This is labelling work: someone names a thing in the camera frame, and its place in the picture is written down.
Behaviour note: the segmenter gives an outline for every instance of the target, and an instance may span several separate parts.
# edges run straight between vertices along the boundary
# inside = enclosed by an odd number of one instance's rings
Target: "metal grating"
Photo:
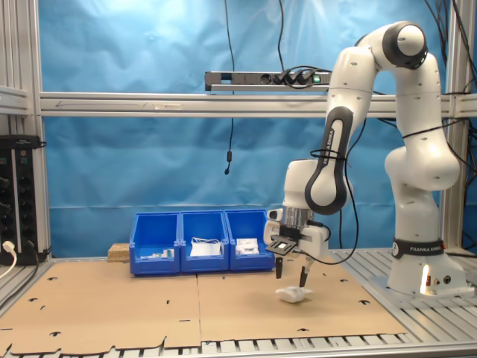
[[[347,250],[332,251],[335,259],[345,258]],[[104,258],[55,259],[40,267],[39,279],[55,262],[76,260],[104,260]],[[467,271],[477,274],[477,260],[455,258]],[[116,350],[91,358],[140,358],[162,356],[243,355],[287,357],[350,355],[406,355],[409,357],[457,357],[477,354],[477,298],[453,298],[452,300],[427,301],[398,309],[386,301],[369,285],[372,276],[388,275],[392,256],[388,249],[357,250],[344,267],[358,280],[382,306],[407,329],[399,335],[311,337],[306,339],[258,339],[246,341],[202,342],[199,348],[164,347],[150,349]],[[0,266],[0,274],[7,268]],[[18,267],[0,280],[0,302],[32,272],[32,267]],[[8,352],[5,357],[14,356]],[[77,358],[55,354],[25,355],[20,358]]]

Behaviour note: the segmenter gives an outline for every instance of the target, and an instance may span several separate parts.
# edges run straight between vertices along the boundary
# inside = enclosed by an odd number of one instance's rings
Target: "black control box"
[[[35,265],[27,242],[38,248],[33,151],[42,146],[35,136],[0,136],[0,243],[11,241],[17,265]],[[38,252],[40,262],[48,252]],[[0,264],[11,265],[12,256],[0,246]]]

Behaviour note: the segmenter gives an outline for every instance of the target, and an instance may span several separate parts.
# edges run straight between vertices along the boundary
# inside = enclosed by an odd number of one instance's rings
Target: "electrical panel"
[[[316,70],[296,72],[206,72],[206,91],[327,91],[331,73]]]
[[[38,251],[37,207],[35,203],[33,151],[41,143],[35,136],[0,136],[0,242],[11,241],[17,265],[37,263],[25,245]],[[48,252],[39,252],[40,262]],[[0,264],[10,265],[12,256],[0,246]]]

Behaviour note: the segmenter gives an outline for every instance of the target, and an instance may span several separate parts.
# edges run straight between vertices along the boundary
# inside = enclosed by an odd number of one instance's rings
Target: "white object in bin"
[[[166,248],[162,253],[154,252],[149,256],[141,256],[142,259],[156,259],[157,257],[174,257],[174,249]]]
[[[191,257],[221,255],[222,244],[217,239],[201,239],[200,237],[193,237],[191,243]]]
[[[278,289],[275,293],[280,294],[280,300],[289,302],[290,304],[295,304],[301,302],[305,299],[305,294],[313,292],[310,289],[305,289],[303,287],[286,287],[284,289]]]
[[[236,255],[258,255],[259,243],[256,238],[237,239]]]

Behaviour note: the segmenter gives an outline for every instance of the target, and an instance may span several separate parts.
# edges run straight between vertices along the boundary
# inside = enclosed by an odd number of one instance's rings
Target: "power plug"
[[[12,254],[13,256],[16,256],[15,244],[13,244],[11,241],[5,241],[2,247],[6,252]]]

